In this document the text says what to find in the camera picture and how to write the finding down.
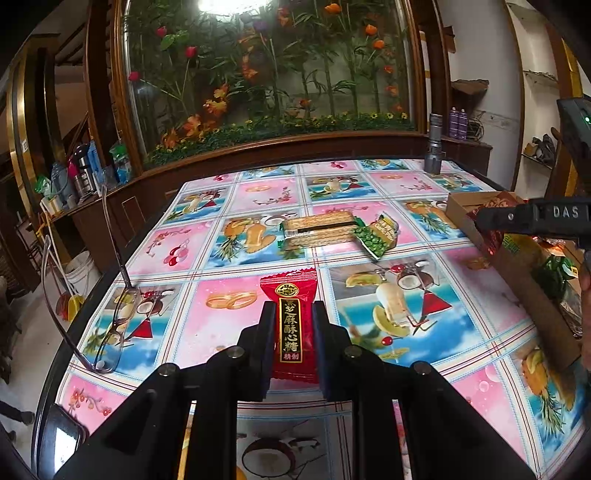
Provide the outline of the person's right hand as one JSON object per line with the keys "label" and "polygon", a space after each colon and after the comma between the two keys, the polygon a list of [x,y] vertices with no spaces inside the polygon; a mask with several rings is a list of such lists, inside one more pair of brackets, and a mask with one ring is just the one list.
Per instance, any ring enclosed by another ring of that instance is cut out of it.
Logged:
{"label": "person's right hand", "polygon": [[583,366],[591,370],[591,286],[590,272],[586,265],[581,266],[579,272],[579,283],[581,288],[582,307],[582,340],[581,340],[581,361]]}

